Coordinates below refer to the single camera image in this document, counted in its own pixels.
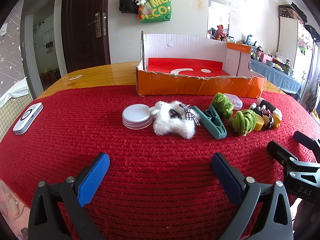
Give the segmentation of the yellow round lid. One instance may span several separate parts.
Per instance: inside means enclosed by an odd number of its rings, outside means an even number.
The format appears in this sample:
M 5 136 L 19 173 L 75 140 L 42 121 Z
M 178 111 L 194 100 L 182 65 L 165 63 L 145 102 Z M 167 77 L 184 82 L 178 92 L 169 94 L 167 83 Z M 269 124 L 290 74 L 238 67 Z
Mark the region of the yellow round lid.
M 256 117 L 257 117 L 257 122 L 255 124 L 254 130 L 255 131 L 260 131 L 260 130 L 262 130 L 262 128 L 264 126 L 264 120 L 259 114 L 256 114 Z

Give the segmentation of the dark small doll figurine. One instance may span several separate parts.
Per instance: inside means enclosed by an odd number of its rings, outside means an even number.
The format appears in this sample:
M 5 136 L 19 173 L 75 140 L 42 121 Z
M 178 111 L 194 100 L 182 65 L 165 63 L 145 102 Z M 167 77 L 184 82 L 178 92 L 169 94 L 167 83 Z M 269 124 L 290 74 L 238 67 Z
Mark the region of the dark small doll figurine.
M 252 110 L 254 113 L 256 113 L 259 116 L 264 116 L 267 114 L 266 106 L 258 106 L 256 103 L 252 103 L 249 107 L 250 110 Z

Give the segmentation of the green yarn ball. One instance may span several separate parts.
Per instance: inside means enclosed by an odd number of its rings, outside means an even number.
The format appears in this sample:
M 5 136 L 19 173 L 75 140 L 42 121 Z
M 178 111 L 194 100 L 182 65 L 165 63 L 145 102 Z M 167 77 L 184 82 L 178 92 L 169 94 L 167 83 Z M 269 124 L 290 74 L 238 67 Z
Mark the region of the green yarn ball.
M 234 106 L 225 94 L 216 93 L 211 101 L 211 105 L 215 108 L 219 116 L 229 119 L 233 115 Z
M 238 135 L 246 136 L 252 132 L 257 123 L 257 115 L 253 110 L 244 109 L 237 111 L 233 117 L 228 120 L 229 126 L 232 126 Z

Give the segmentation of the black white fuzzy roll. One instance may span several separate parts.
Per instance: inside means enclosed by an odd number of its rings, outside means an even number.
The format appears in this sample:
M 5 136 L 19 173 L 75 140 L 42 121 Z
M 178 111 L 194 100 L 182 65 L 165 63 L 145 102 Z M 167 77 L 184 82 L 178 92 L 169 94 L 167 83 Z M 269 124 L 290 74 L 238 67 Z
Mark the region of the black white fuzzy roll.
M 262 109 L 269 110 L 272 113 L 272 115 L 277 116 L 280 121 L 282 120 L 282 112 L 264 98 L 258 98 L 256 104 L 258 107 Z

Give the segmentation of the clear small plastic box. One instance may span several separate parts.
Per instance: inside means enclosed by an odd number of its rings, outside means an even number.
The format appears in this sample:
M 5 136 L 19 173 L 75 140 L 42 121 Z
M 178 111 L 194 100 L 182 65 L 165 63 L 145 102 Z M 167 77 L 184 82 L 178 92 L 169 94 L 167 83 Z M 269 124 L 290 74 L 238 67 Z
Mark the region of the clear small plastic box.
M 233 94 L 224 93 L 225 96 L 230 100 L 230 102 L 233 104 L 233 107 L 235 110 L 239 111 L 242 109 L 243 103 L 240 100 L 239 97 Z

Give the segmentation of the teal plastic clothes clip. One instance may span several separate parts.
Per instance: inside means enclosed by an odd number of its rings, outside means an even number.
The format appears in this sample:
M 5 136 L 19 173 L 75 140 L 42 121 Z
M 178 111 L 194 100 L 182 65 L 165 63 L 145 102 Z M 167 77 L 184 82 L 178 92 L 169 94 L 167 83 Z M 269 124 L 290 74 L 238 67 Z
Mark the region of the teal plastic clothes clip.
M 200 116 L 200 123 L 208 130 L 214 139 L 218 140 L 226 137 L 227 131 L 225 126 L 212 105 L 209 105 L 204 112 L 197 106 L 192 106 L 191 108 Z

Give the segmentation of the round white pink compact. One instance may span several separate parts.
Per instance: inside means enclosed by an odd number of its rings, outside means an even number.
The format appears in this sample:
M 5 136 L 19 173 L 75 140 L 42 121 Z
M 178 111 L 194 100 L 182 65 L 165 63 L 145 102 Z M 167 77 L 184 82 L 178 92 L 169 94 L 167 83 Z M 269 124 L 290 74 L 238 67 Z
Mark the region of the round white pink compact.
M 153 122 L 149 106 L 134 104 L 126 107 L 122 112 L 123 125 L 129 129 L 143 129 Z

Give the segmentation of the white fluffy plush toy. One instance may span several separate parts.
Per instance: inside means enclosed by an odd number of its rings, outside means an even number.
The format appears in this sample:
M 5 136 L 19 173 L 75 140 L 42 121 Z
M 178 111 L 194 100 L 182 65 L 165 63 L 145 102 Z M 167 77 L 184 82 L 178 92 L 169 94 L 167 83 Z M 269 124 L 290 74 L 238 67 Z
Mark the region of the white fluffy plush toy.
M 153 116 L 153 130 L 157 135 L 173 133 L 191 139 L 196 126 L 200 126 L 199 113 L 179 101 L 158 101 L 148 112 Z

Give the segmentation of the pink yellow doll figurine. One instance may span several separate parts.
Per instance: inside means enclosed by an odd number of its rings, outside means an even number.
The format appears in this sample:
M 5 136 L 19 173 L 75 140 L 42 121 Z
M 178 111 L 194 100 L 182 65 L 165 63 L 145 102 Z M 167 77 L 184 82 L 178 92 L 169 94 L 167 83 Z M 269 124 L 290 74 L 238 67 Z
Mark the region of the pink yellow doll figurine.
M 262 106 L 263 110 L 263 120 L 264 120 L 264 128 L 279 128 L 280 123 L 282 121 L 282 113 L 279 109 L 275 108 L 271 110 L 265 105 Z

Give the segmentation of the blue covered side table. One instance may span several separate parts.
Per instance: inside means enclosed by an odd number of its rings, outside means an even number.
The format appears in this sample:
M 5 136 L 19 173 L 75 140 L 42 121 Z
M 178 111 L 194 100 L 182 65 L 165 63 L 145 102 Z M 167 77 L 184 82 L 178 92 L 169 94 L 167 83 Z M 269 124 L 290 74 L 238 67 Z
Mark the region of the blue covered side table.
M 276 68 L 253 59 L 251 59 L 251 69 L 266 77 L 269 82 L 286 94 L 291 94 L 296 100 L 300 99 L 302 85 L 294 78 Z

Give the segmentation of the white rectangular device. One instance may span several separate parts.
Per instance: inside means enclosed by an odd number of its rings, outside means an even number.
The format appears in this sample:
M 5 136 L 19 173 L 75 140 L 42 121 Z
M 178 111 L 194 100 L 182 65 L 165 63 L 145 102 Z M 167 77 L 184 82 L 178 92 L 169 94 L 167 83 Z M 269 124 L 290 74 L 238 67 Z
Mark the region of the white rectangular device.
M 15 126 L 13 127 L 14 134 L 15 135 L 24 134 L 29 129 L 29 127 L 31 126 L 35 118 L 42 111 L 42 109 L 43 109 L 43 104 L 41 102 L 31 105 L 22 114 L 22 116 L 18 119 Z

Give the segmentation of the small white sticker on table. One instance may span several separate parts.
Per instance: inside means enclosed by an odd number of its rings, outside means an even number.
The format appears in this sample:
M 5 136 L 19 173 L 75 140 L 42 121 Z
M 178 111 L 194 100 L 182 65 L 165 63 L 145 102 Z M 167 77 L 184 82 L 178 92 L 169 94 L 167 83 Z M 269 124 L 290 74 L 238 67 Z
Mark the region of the small white sticker on table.
M 73 76 L 73 77 L 70 77 L 70 78 L 69 78 L 69 81 L 74 81 L 74 80 L 80 79 L 80 78 L 82 78 L 82 77 L 83 77 L 83 75 L 75 75 L 75 76 Z

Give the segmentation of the pink plush rabbit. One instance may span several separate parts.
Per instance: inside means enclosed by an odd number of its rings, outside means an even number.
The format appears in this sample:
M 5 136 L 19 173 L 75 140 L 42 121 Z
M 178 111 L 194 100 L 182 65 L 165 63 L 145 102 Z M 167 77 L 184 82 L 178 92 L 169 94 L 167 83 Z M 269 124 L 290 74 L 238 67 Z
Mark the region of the pink plush rabbit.
M 215 40 L 219 40 L 219 41 L 225 42 L 226 41 L 226 37 L 227 37 L 227 34 L 226 34 L 225 29 L 223 28 L 223 25 L 218 25 L 217 26 L 217 30 L 216 30 L 213 38 Z

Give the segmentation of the green tote bag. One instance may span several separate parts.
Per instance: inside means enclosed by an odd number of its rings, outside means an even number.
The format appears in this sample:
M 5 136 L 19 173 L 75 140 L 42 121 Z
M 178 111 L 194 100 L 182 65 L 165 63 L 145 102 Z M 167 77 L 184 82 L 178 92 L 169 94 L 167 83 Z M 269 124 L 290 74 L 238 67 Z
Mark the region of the green tote bag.
M 138 19 L 142 23 L 168 22 L 171 14 L 171 0 L 147 0 L 138 6 Z

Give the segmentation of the wall mirror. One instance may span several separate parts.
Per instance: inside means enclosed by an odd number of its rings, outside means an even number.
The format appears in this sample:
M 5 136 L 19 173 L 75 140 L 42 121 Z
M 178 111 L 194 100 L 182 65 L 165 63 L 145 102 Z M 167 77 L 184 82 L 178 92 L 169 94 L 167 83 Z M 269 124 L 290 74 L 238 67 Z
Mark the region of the wall mirror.
M 231 0 L 208 0 L 208 35 L 210 39 L 214 39 L 217 31 L 225 33 L 229 36 L 229 26 L 231 19 Z

